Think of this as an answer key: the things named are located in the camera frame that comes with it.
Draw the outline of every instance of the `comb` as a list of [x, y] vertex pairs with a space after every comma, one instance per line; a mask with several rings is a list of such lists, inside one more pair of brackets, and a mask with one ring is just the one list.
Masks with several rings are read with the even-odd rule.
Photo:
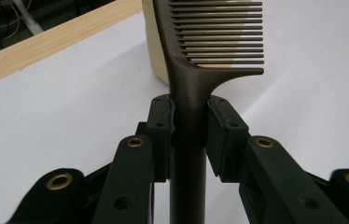
[[262, 75], [262, 3], [154, 0], [174, 101], [171, 223], [204, 223], [207, 101], [220, 84]]

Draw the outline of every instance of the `cable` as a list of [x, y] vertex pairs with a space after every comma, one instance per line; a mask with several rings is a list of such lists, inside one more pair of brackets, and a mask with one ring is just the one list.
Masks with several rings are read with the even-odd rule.
[[17, 24], [17, 29], [15, 29], [15, 31], [11, 34], [11, 35], [8, 35], [6, 37], [3, 37], [2, 39], [8, 39], [10, 37], [12, 37], [13, 35], [15, 35], [18, 30], [20, 29], [20, 26], [21, 26], [21, 17], [20, 15], [18, 14], [18, 11], [16, 8], [14, 8], [14, 6], [12, 6], [12, 4], [10, 4], [10, 6], [12, 7], [12, 9], [14, 10], [15, 12], [15, 15], [17, 16], [17, 21], [18, 21], [18, 24]]
[[[28, 5], [27, 5], [26, 9], [29, 9], [29, 7], [30, 7], [31, 4], [32, 4], [32, 0], [29, 0], [29, 3], [28, 3]], [[19, 21], [21, 18], [22, 18], [22, 16], [20, 16], [20, 17], [17, 18], [16, 20], [10, 22], [9, 25], [14, 24], [15, 22]]]

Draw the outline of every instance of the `white table surface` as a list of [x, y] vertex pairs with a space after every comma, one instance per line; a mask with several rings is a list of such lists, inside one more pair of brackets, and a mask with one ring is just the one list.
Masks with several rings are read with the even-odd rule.
[[[304, 170], [328, 179], [349, 168], [349, 1], [266, 1], [264, 51], [264, 76], [214, 94]], [[111, 162], [167, 92], [149, 67], [142, 13], [0, 80], [0, 223], [45, 173]], [[206, 223], [244, 223], [237, 185], [207, 170]], [[159, 184], [156, 223], [169, 222], [168, 200]]]

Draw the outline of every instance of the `wooden board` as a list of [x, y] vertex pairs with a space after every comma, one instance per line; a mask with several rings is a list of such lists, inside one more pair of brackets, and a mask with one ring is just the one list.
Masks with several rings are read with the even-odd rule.
[[0, 79], [142, 11], [141, 0], [117, 0], [0, 50]]

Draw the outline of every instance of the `comb teeth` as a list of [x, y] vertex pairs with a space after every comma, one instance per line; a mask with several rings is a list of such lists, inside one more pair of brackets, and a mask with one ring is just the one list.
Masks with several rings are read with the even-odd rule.
[[263, 64], [262, 3], [170, 2], [181, 51], [200, 66]]

